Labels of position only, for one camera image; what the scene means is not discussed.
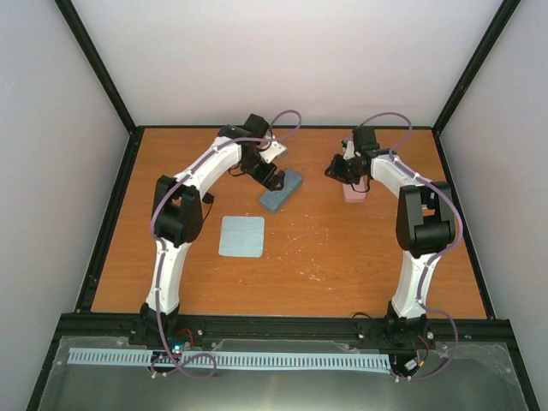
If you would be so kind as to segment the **pink glasses case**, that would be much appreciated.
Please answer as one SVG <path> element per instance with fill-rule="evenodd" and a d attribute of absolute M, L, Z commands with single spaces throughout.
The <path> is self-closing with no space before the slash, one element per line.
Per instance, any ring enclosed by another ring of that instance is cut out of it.
<path fill-rule="evenodd" d="M 361 178 L 357 184 L 343 184 L 342 192 L 347 203 L 361 203 L 366 199 L 366 184 Z"/>

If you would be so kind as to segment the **black sunglasses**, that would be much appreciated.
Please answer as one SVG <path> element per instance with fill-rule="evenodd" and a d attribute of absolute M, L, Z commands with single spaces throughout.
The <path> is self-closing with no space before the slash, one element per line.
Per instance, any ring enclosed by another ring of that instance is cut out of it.
<path fill-rule="evenodd" d="M 202 198 L 202 201 L 208 205 L 211 205 L 214 202 L 214 200 L 215 200 L 214 196 L 210 193 L 205 193 L 204 197 Z"/>

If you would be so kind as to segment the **blue grey glasses case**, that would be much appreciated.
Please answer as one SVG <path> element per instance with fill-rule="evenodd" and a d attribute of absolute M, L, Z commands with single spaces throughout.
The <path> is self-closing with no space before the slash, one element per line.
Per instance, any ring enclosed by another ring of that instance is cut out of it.
<path fill-rule="evenodd" d="M 277 191 L 266 190 L 259 197 L 259 204 L 270 213 L 278 213 L 287 201 L 301 187 L 303 177 L 294 170 L 286 169 L 283 188 Z"/>

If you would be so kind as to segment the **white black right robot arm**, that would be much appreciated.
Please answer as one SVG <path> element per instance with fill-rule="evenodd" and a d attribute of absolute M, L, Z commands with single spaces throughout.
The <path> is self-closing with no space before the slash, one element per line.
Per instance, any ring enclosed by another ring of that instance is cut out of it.
<path fill-rule="evenodd" d="M 383 184 L 397 200 L 396 240 L 403 251 L 396 292 L 384 317 L 384 338 L 401 347 L 426 330 L 427 295 L 441 253 L 456 239 L 456 216 L 447 182 L 433 182 L 410 169 L 377 142 L 373 128 L 359 126 L 342 142 L 325 175 L 354 186 Z"/>

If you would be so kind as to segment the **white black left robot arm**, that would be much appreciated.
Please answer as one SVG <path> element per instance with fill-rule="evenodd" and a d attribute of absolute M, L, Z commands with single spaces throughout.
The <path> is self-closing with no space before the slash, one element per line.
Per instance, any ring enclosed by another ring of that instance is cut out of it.
<path fill-rule="evenodd" d="M 282 190 L 285 172 L 273 163 L 277 154 L 268 153 L 273 143 L 268 121 L 251 114 L 241 126 L 221 128 L 188 168 L 158 178 L 150 222 L 156 261 L 152 285 L 140 309 L 147 332 L 157 343 L 169 344 L 177 337 L 183 266 L 204 225 L 202 203 L 211 200 L 210 188 L 236 167 L 267 190 Z"/>

